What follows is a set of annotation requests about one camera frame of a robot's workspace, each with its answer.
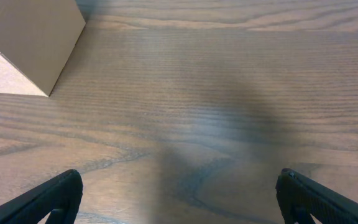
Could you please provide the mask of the open brown cardboard box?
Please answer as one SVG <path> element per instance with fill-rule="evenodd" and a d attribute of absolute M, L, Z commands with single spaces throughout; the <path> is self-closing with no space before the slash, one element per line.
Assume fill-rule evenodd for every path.
<path fill-rule="evenodd" d="M 0 0 L 0 93 L 49 96 L 85 24 L 75 0 Z"/>

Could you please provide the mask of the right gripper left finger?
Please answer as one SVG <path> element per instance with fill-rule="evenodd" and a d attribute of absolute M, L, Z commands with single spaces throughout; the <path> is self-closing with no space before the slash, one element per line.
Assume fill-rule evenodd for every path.
<path fill-rule="evenodd" d="M 26 193 L 0 205 L 0 224 L 73 224 L 83 195 L 80 173 L 67 170 Z"/>

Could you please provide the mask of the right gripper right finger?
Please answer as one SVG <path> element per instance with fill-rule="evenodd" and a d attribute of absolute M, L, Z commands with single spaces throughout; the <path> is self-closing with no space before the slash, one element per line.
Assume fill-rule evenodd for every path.
<path fill-rule="evenodd" d="M 358 224 L 358 203 L 292 169 L 282 169 L 275 189 L 285 223 Z"/>

